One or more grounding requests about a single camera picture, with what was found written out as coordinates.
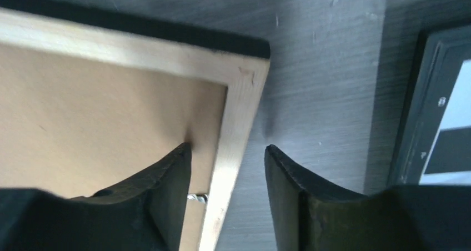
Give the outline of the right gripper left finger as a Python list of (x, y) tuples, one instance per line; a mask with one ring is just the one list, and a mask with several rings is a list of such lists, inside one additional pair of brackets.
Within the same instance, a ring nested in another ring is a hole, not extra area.
[(1, 189), (2, 250), (178, 250), (191, 180), (182, 143), (91, 197)]

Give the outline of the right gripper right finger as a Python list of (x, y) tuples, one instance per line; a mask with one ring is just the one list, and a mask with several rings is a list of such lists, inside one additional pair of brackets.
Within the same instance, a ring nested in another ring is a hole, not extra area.
[(264, 154), (278, 250), (469, 250), (470, 188), (399, 185), (363, 195)]

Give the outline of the black picture frame with photo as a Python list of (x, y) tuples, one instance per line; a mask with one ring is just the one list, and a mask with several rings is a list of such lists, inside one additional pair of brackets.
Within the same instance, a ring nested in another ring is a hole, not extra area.
[(91, 195), (192, 146), (177, 250), (215, 250), (270, 66), (265, 39), (1, 0), (1, 187)]

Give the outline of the black white checkerboard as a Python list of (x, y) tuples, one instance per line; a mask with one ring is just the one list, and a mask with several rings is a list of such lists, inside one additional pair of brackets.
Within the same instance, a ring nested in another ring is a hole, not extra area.
[(388, 185), (470, 185), (470, 25), (421, 31)]

